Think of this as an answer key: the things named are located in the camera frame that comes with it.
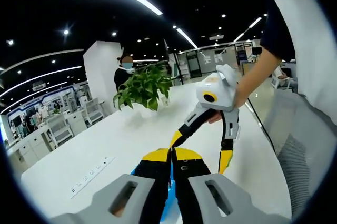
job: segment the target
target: electrical socket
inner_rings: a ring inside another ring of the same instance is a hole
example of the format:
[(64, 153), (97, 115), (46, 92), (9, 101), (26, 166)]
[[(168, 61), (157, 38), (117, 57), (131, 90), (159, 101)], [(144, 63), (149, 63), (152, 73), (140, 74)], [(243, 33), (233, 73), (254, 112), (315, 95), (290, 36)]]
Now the electrical socket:
[(115, 157), (107, 158), (105, 157), (95, 168), (91, 169), (87, 174), (76, 183), (76, 186), (71, 188), (71, 199), (76, 196), (91, 180), (93, 180), (106, 166), (108, 166)]

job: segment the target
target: yellow panel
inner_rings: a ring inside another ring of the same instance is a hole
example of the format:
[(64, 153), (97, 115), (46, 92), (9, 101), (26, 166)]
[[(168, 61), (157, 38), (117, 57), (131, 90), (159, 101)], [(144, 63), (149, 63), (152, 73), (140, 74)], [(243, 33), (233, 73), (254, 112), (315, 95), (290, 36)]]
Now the yellow panel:
[(229, 166), (232, 157), (233, 157), (232, 150), (223, 150), (220, 153), (219, 173), (222, 174), (225, 172), (225, 169)]
[(151, 152), (143, 157), (143, 160), (154, 161), (154, 162), (166, 162), (167, 153), (169, 149), (159, 149), (157, 151)]
[(202, 159), (198, 153), (189, 149), (175, 148), (175, 152), (177, 153), (177, 160)]
[(170, 148), (172, 147), (172, 145), (179, 139), (179, 137), (181, 137), (182, 134), (180, 133), (179, 130), (177, 130), (174, 135), (173, 135), (173, 138), (172, 138), (172, 141), (170, 143)]
[(204, 96), (205, 94), (211, 95), (214, 98), (214, 102), (217, 101), (217, 96), (214, 93), (211, 93), (210, 91), (204, 91), (202, 93), (202, 96)]

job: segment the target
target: sign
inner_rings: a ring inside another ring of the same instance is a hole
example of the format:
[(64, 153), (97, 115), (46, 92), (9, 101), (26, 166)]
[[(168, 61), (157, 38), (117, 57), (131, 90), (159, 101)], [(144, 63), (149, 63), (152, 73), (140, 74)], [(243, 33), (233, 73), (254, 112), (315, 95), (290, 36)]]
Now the sign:
[(214, 55), (214, 61), (215, 61), (216, 63), (223, 62), (223, 59), (222, 59), (221, 54), (215, 54), (215, 55)]
[(204, 62), (205, 62), (205, 64), (210, 64), (211, 63), (211, 56), (205, 56), (204, 55)]

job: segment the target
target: sleeve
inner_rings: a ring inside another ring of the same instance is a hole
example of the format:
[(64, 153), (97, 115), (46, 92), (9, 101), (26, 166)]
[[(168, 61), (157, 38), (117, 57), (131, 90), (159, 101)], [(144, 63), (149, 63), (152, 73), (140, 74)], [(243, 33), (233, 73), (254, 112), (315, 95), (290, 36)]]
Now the sleeve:
[(118, 90), (119, 87), (124, 84), (128, 78), (130, 77), (129, 73), (127, 73), (125, 70), (117, 70), (115, 72), (115, 84), (116, 84), (116, 89)]
[(268, 16), (260, 45), (279, 59), (295, 59), (295, 49), (283, 16), (275, 0), (266, 0)]

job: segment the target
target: ceiling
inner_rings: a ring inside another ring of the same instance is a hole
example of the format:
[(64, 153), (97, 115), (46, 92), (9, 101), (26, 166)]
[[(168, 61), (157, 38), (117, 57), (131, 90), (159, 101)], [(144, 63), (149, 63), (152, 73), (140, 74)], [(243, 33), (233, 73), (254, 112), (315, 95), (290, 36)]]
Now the ceiling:
[[(217, 34), (224, 35), (218, 43), (233, 41), (262, 17), (240, 40), (259, 38), (266, 18), (264, 0), (148, 1), (163, 15), (156, 15), (136, 0), (4, 0), (5, 22), (0, 31), (2, 68), (47, 53), (73, 49), (83, 52), (43, 57), (14, 67), (0, 76), (5, 87), (0, 95), (33, 77), (74, 66), (82, 68), (38, 80), (49, 82), (50, 86), (64, 81), (82, 82), (85, 80), (83, 54), (97, 40), (120, 42), (134, 59), (160, 59), (165, 56), (164, 40), (170, 53), (193, 48), (173, 25), (181, 28), (198, 47), (203, 47), (213, 45), (209, 37)], [(32, 89), (32, 82), (6, 93), (1, 97), (2, 102), (11, 105), (27, 96), (28, 89)]]

